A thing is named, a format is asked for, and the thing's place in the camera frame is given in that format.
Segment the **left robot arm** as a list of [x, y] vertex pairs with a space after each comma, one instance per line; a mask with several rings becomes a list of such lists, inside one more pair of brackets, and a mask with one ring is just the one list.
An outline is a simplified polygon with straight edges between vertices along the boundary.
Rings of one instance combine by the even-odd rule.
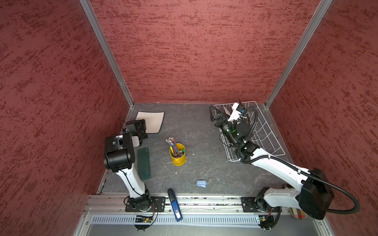
[[129, 192], [126, 205], [141, 212], [147, 212], [153, 206], [149, 190], [134, 166], [134, 148], [140, 146], [146, 138], [145, 120], [132, 120], [126, 122], [124, 133], [106, 137], [104, 144], [105, 168], [117, 174], [125, 184]]

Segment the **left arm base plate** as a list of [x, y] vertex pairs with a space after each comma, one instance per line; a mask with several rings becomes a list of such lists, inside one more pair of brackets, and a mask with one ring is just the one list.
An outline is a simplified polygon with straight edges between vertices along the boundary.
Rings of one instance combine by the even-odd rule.
[[151, 198], [124, 199], [125, 212], [164, 212], [166, 197], [153, 196]]

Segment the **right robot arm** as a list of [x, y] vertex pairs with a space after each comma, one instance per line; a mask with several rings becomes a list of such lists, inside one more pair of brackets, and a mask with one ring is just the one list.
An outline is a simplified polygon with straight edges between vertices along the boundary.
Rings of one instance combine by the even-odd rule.
[[267, 152], [252, 141], [258, 124], [258, 110], [234, 104], [229, 115], [220, 108], [209, 106], [210, 121], [219, 128], [225, 145], [230, 147], [236, 160], [262, 168], [285, 181], [289, 189], [263, 188], [255, 198], [259, 211], [267, 212], [274, 207], [291, 207], [305, 212], [314, 219], [325, 218], [334, 199], [334, 193], [320, 170], [308, 170], [295, 166]]

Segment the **square floral plate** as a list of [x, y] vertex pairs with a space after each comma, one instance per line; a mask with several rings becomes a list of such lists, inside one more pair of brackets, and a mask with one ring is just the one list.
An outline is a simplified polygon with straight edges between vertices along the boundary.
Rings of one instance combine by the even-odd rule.
[[239, 104], [242, 106], [242, 118], [248, 121], [248, 125], [254, 129], [257, 125], [258, 112], [256, 107], [246, 107], [240, 99], [238, 99]]

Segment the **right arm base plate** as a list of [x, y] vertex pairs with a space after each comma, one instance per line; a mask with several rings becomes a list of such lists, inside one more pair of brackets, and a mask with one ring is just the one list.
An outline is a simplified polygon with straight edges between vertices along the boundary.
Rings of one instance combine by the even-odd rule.
[[278, 213], [279, 207], [269, 206], [263, 199], [256, 197], [241, 197], [241, 206], [244, 213]]

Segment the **square plate white back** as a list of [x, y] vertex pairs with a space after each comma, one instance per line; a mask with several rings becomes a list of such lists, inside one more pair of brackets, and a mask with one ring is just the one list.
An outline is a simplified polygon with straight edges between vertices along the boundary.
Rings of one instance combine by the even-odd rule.
[[164, 119], [164, 112], [141, 112], [138, 111], [136, 120], [145, 120], [146, 133], [156, 134], [160, 132]]

